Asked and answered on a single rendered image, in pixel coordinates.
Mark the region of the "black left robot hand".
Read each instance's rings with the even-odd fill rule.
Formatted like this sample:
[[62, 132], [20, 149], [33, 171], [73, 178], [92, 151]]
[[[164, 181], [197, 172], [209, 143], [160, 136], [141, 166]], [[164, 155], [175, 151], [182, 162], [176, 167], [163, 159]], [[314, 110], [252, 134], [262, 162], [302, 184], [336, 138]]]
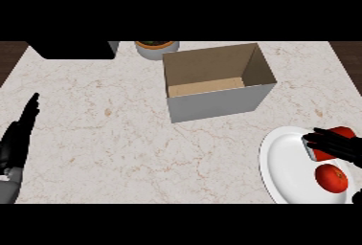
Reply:
[[11, 123], [0, 139], [0, 175], [8, 175], [14, 167], [24, 168], [30, 136], [40, 113], [39, 97], [36, 93], [24, 106], [20, 119]]

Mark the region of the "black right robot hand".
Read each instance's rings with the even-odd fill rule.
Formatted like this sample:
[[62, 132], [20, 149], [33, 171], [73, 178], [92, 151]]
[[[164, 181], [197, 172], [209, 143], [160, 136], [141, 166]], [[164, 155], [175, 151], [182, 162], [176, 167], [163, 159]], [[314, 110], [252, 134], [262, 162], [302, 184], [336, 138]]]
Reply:
[[[303, 136], [303, 143], [314, 152], [321, 151], [334, 159], [346, 160], [362, 168], [362, 138], [349, 138], [331, 129], [317, 127], [314, 133]], [[315, 179], [321, 187], [333, 193], [342, 193], [348, 188], [346, 174], [331, 165], [317, 168]]]

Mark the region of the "red tomato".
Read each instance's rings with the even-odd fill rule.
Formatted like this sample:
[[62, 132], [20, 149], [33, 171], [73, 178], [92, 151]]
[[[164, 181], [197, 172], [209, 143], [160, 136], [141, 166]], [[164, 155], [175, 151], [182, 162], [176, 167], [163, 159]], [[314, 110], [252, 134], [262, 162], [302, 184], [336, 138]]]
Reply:
[[315, 180], [321, 187], [333, 193], [342, 193], [348, 189], [346, 174], [334, 165], [324, 164], [315, 169]]

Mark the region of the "white plate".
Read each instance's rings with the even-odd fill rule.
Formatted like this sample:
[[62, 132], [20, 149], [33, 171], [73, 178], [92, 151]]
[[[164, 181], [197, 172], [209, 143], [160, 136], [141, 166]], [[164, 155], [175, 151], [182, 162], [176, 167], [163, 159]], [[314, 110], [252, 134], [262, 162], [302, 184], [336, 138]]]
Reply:
[[[259, 168], [268, 192], [278, 204], [351, 204], [356, 187], [348, 162], [312, 160], [302, 140], [308, 133], [309, 129], [283, 126], [263, 139]], [[331, 164], [346, 174], [348, 188], [342, 193], [327, 191], [315, 180], [315, 169], [324, 164]]]

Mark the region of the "open cardboard box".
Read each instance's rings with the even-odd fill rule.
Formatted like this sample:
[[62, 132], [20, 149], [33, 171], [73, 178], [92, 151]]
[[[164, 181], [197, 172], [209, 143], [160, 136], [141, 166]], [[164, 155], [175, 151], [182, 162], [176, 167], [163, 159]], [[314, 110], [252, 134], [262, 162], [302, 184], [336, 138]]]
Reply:
[[172, 123], [253, 111], [278, 80], [257, 43], [163, 56]]

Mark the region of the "red can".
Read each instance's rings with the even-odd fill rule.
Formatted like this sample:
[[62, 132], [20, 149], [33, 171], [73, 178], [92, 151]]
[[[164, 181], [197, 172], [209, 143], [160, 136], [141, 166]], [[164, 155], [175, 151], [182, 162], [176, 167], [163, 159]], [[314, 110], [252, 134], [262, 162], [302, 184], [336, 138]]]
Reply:
[[355, 161], [359, 138], [349, 127], [315, 128], [314, 132], [302, 137], [302, 141], [314, 161], [337, 158], [349, 162]]

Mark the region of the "black appliance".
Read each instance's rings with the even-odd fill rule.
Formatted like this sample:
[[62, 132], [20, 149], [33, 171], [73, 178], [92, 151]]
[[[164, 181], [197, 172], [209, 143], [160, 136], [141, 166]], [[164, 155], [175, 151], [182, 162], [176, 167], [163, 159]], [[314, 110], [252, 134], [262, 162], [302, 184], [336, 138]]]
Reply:
[[119, 41], [28, 41], [46, 59], [114, 59]]

